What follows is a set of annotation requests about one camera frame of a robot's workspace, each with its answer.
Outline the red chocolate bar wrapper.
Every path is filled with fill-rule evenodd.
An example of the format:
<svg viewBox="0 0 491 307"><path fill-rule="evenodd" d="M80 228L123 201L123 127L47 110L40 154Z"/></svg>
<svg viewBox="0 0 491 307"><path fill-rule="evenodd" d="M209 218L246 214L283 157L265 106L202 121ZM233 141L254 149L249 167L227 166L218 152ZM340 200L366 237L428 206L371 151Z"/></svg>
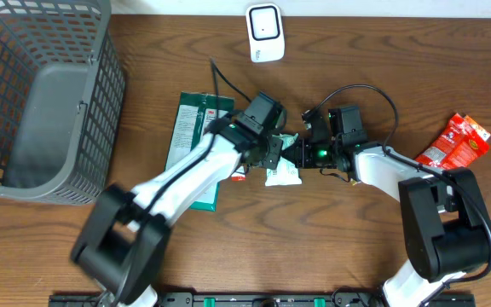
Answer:
<svg viewBox="0 0 491 307"><path fill-rule="evenodd" d="M235 182L245 181L246 171L243 166L241 166L237 171L231 175L231 180Z"/></svg>

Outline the mint wet wipes pack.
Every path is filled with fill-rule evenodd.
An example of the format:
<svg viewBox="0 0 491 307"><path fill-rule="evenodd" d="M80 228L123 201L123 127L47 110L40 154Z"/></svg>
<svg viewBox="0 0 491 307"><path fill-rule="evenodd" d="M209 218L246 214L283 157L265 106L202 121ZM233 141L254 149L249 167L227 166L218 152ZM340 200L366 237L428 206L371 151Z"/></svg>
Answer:
<svg viewBox="0 0 491 307"><path fill-rule="evenodd" d="M279 134L276 138L283 141L282 150L289 148L298 138L298 134ZM300 185L298 168L289 160L281 157L275 170L267 170L266 187Z"/></svg>

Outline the green white 3M package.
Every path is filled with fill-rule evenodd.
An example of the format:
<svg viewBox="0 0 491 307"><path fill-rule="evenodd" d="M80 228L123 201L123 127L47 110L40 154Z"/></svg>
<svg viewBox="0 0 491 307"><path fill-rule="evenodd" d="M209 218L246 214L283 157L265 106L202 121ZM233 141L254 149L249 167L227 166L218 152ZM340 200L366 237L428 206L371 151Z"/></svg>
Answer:
<svg viewBox="0 0 491 307"><path fill-rule="evenodd" d="M184 158L201 141L204 130L216 117L216 96L182 92L170 140L165 170ZM219 118L234 109L234 98L219 96ZM216 211L219 183L206 190L189 208Z"/></svg>

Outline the red snack bag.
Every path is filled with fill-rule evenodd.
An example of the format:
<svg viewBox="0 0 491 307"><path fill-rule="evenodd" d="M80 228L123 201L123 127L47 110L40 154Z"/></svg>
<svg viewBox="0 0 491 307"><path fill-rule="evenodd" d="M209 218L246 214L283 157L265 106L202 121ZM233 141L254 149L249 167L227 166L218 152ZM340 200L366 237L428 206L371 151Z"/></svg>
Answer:
<svg viewBox="0 0 491 307"><path fill-rule="evenodd" d="M445 170L468 167L490 149L490 137L472 117L456 113L439 137L415 160Z"/></svg>

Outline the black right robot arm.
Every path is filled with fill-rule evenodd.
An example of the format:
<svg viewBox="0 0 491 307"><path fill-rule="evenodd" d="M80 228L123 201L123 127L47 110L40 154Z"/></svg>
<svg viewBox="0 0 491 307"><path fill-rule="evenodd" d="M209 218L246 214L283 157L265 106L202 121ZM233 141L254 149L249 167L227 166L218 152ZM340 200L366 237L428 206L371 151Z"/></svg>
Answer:
<svg viewBox="0 0 491 307"><path fill-rule="evenodd" d="M357 106L306 112L311 134L282 152L299 169L373 186L397 200L407 261L371 306L428 306L454 283L491 271L491 221L474 174L422 166L371 142Z"/></svg>

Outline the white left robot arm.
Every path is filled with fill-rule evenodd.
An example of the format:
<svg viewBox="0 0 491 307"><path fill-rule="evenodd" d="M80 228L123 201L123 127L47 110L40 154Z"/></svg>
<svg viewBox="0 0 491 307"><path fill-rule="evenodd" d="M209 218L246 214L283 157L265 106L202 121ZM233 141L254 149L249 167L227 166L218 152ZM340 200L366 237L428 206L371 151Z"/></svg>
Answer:
<svg viewBox="0 0 491 307"><path fill-rule="evenodd" d="M157 177L126 191L113 184L97 198L70 259L97 281L114 306L148 298L177 219L242 164L271 160L269 138L286 110L259 93L243 110L217 114L198 145Z"/></svg>

